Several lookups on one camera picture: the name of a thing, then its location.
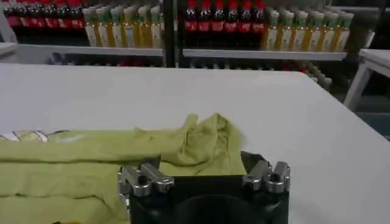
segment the white shelf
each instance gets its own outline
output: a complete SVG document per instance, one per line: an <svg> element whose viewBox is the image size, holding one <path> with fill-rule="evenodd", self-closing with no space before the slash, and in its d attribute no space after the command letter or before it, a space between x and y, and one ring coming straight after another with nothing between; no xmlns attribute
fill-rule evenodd
<svg viewBox="0 0 390 224"><path fill-rule="evenodd" d="M279 60L341 61L345 52L293 52L293 51L234 51L209 49L183 49L184 57L253 58Z"/></svg>
<svg viewBox="0 0 390 224"><path fill-rule="evenodd" d="M115 47L79 47L57 45L18 44L18 48L29 48L36 51L51 51L61 54L100 54L100 55L136 55L162 57L162 49L115 48Z"/></svg>

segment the juice bottle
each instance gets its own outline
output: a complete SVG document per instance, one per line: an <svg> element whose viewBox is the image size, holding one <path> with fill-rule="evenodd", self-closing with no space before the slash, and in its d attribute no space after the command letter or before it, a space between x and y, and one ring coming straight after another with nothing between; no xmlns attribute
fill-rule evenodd
<svg viewBox="0 0 390 224"><path fill-rule="evenodd" d="M112 16L112 32L114 35L114 42L116 47L127 47L126 45L123 45L122 40L122 28L123 24L121 22L121 17L119 14L118 9L111 9L111 16Z"/></svg>
<svg viewBox="0 0 390 224"><path fill-rule="evenodd" d="M93 22L93 16L90 9L83 9L85 20L85 31L90 41L91 47L101 47L102 42L100 40L98 27Z"/></svg>
<svg viewBox="0 0 390 224"><path fill-rule="evenodd" d="M151 9L153 48L161 48L160 6Z"/></svg>
<svg viewBox="0 0 390 224"><path fill-rule="evenodd" d="M124 31L128 47L140 46L140 35L138 33L138 26L135 21L137 15L135 6L128 7L124 12Z"/></svg>
<svg viewBox="0 0 390 224"><path fill-rule="evenodd" d="M313 23L311 29L306 30L305 38L303 39L302 50L304 51L317 50L319 37L321 35L322 20L324 20L324 14L319 12L314 12Z"/></svg>
<svg viewBox="0 0 390 224"><path fill-rule="evenodd" d="M147 16L148 6L142 6L138 9L139 14L139 32L140 32L140 46L145 48L152 47L152 31L149 18Z"/></svg>
<svg viewBox="0 0 390 224"><path fill-rule="evenodd" d="M275 42L275 50L288 50L288 45L290 43L291 34L292 34L292 20L294 13L290 11L285 11L283 14L283 24L278 30L278 34Z"/></svg>
<svg viewBox="0 0 390 224"><path fill-rule="evenodd" d="M319 39L318 51L330 51L330 46L335 36L335 26L338 19L337 13L328 13L327 25L323 27L321 37Z"/></svg>
<svg viewBox="0 0 390 224"><path fill-rule="evenodd" d="M342 13L341 17L341 25L339 30L336 31L335 37L333 37L330 50L331 51L343 51L346 46L346 42L349 37L349 26L353 19L352 13Z"/></svg>
<svg viewBox="0 0 390 224"><path fill-rule="evenodd" d="M292 30L289 49L300 51L302 48L303 39L305 37L305 26L308 14L304 11L298 11L296 15L296 26Z"/></svg>
<svg viewBox="0 0 390 224"><path fill-rule="evenodd" d="M278 17L279 17L279 12L276 12L275 10L270 11L269 25L266 29L266 33L264 35L263 42L262 42L262 49L264 50L272 50L275 46L276 36L278 33L276 27Z"/></svg>

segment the bottle label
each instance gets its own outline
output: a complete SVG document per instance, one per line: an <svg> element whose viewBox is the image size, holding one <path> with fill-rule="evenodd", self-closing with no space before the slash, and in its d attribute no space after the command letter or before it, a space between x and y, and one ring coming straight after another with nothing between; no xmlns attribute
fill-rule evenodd
<svg viewBox="0 0 390 224"><path fill-rule="evenodd" d="M97 47L95 31L92 26L86 26L85 31L87 32L88 40L90 41L91 47Z"/></svg>
<svg viewBox="0 0 390 224"><path fill-rule="evenodd" d="M311 34L309 42L309 51L316 51L318 46L318 40L321 36L321 31L316 30Z"/></svg>
<svg viewBox="0 0 390 224"><path fill-rule="evenodd" d="M225 23L225 30L228 33L236 32L237 31L237 23Z"/></svg>
<svg viewBox="0 0 390 224"><path fill-rule="evenodd" d="M336 45L336 51L344 50L348 37L349 37L349 31L343 31L340 33L340 37Z"/></svg>
<svg viewBox="0 0 390 224"><path fill-rule="evenodd" d="M202 32L207 32L210 29L210 22L198 22L198 29Z"/></svg>
<svg viewBox="0 0 390 224"><path fill-rule="evenodd" d="M304 30L298 30L295 33L295 40L292 42L292 48L295 51L299 51L302 48L302 41L305 38L305 31Z"/></svg>
<svg viewBox="0 0 390 224"><path fill-rule="evenodd" d="M212 22L211 28L215 32L220 32L224 29L224 22L223 21Z"/></svg>
<svg viewBox="0 0 390 224"><path fill-rule="evenodd" d="M99 34L103 47L108 47L107 29L104 26L99 26Z"/></svg>
<svg viewBox="0 0 390 224"><path fill-rule="evenodd" d="M119 26L113 26L112 32L114 34L114 41L116 47L123 47L121 38L121 28Z"/></svg>
<svg viewBox="0 0 390 224"><path fill-rule="evenodd" d="M330 43L332 42L334 35L335 35L335 31L333 30L328 30L328 32L325 34L324 43L322 45L323 51L329 51Z"/></svg>
<svg viewBox="0 0 390 224"><path fill-rule="evenodd" d="M187 31L195 31L196 30L196 22L185 21L185 30Z"/></svg>
<svg viewBox="0 0 390 224"><path fill-rule="evenodd" d="M250 23L238 22L238 30L241 33L248 33L250 31Z"/></svg>
<svg viewBox="0 0 390 224"><path fill-rule="evenodd" d="M277 32L278 32L277 29L268 31L268 38L267 38L267 45L266 45L267 50L271 50L274 48Z"/></svg>
<svg viewBox="0 0 390 224"><path fill-rule="evenodd" d="M127 40L128 47L135 47L133 27L125 26L124 32L126 34L126 40Z"/></svg>
<svg viewBox="0 0 390 224"><path fill-rule="evenodd" d="M281 50L287 50L288 45L290 44L290 39L291 39L291 30L285 30L282 35L282 42L280 43L280 49Z"/></svg>
<svg viewBox="0 0 390 224"><path fill-rule="evenodd" d="M252 23L252 32L253 33L264 32L264 24L263 23Z"/></svg>
<svg viewBox="0 0 390 224"><path fill-rule="evenodd" d="M161 48L160 28L152 26L153 48Z"/></svg>

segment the row of bottles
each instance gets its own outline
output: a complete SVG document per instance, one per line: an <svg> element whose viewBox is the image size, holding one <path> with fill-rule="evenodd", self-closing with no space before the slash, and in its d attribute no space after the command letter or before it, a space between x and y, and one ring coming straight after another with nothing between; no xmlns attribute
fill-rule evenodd
<svg viewBox="0 0 390 224"><path fill-rule="evenodd" d="M83 9L85 30L94 47L161 48L160 6Z"/></svg>
<svg viewBox="0 0 390 224"><path fill-rule="evenodd" d="M269 9L268 18L262 49L331 52L344 50L353 14Z"/></svg>

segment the red label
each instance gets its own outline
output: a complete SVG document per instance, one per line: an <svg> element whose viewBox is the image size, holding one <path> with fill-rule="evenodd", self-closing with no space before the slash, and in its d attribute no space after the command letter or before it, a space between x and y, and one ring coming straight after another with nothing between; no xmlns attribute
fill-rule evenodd
<svg viewBox="0 0 390 224"><path fill-rule="evenodd" d="M263 23L252 23L252 32L253 33L262 33L264 31Z"/></svg>
<svg viewBox="0 0 390 224"><path fill-rule="evenodd" d="M196 30L196 22L185 21L185 30L195 31Z"/></svg>
<svg viewBox="0 0 390 224"><path fill-rule="evenodd" d="M46 21L46 24L50 28L58 28L58 27L60 27L60 24L59 24L58 20L55 19L55 18L46 18L44 20Z"/></svg>
<svg viewBox="0 0 390 224"><path fill-rule="evenodd" d="M250 23L238 23L238 30L241 33L248 33L250 31Z"/></svg>
<svg viewBox="0 0 390 224"><path fill-rule="evenodd" d="M8 24L12 27L20 26L20 22L17 16L8 16L7 17Z"/></svg>
<svg viewBox="0 0 390 224"><path fill-rule="evenodd" d="M210 22L199 22L197 24L199 31L207 32L210 30Z"/></svg>
<svg viewBox="0 0 390 224"><path fill-rule="evenodd" d="M75 29L83 29L84 21L82 19L72 19L72 27Z"/></svg>
<svg viewBox="0 0 390 224"><path fill-rule="evenodd" d="M225 23L225 30L228 33L236 32L236 30L237 30L237 23Z"/></svg>
<svg viewBox="0 0 390 224"><path fill-rule="evenodd" d="M212 29L213 31L217 31L217 32L222 31L224 29L224 22L223 21L213 22Z"/></svg>

